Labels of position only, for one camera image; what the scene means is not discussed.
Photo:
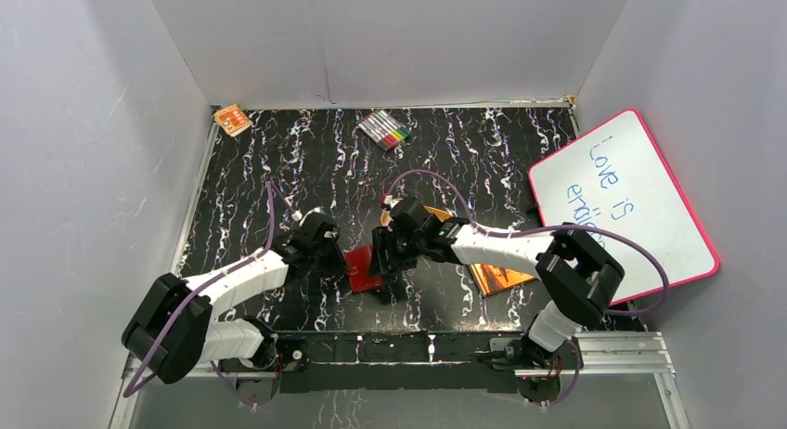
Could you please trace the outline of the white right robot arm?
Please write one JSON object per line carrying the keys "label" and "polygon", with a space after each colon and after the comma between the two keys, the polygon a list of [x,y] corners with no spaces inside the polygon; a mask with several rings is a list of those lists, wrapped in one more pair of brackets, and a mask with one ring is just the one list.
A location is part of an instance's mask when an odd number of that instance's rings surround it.
{"label": "white right robot arm", "polygon": [[601,321],[625,275],[598,241],[570,224],[546,236],[506,237],[466,217],[441,219],[413,198],[397,201],[388,216],[388,224],[372,232],[370,276],[390,276],[428,258],[511,269],[542,282],[550,300],[523,337],[523,357],[536,368],[547,367],[566,341]]}

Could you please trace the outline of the yellow oval tray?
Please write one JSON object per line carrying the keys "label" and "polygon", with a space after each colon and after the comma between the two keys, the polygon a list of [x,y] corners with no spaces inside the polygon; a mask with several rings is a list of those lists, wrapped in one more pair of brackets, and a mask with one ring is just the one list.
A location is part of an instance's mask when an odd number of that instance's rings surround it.
{"label": "yellow oval tray", "polygon": [[[394,199],[392,199],[391,206],[394,207],[397,203],[399,203],[402,200],[403,200],[403,198],[394,198]],[[442,209],[439,209],[439,208],[436,208],[436,207],[433,207],[433,206],[424,205],[424,209],[429,214],[435,215],[441,221],[445,221],[446,219],[453,217],[453,215],[451,213],[449,213],[448,211],[445,211],[445,210],[442,210]],[[387,210],[387,209],[383,209],[381,211],[380,224],[383,227],[387,227],[390,224],[390,222],[391,222],[390,211]]]}

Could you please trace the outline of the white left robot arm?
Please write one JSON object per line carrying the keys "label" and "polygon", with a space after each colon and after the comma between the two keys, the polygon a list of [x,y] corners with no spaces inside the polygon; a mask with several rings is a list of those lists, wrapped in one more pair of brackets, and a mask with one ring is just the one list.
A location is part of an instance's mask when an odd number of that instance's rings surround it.
{"label": "white left robot arm", "polygon": [[270,327],[256,318],[220,318],[309,274],[341,275],[347,264],[339,234],[335,220],[315,208],[276,236],[269,250],[197,276],[159,276],[124,329],[122,345],[165,384],[211,361],[238,359],[256,370],[272,368],[279,355]]}

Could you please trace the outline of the red leather card holder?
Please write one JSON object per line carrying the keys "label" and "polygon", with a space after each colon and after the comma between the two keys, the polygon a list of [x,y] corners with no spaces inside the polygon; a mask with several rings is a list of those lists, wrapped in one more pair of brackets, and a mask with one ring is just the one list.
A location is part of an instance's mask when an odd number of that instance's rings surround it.
{"label": "red leather card holder", "polygon": [[353,294],[375,292],[382,286],[380,274],[369,274],[372,258],[373,249],[370,244],[353,249],[345,255],[350,290]]}

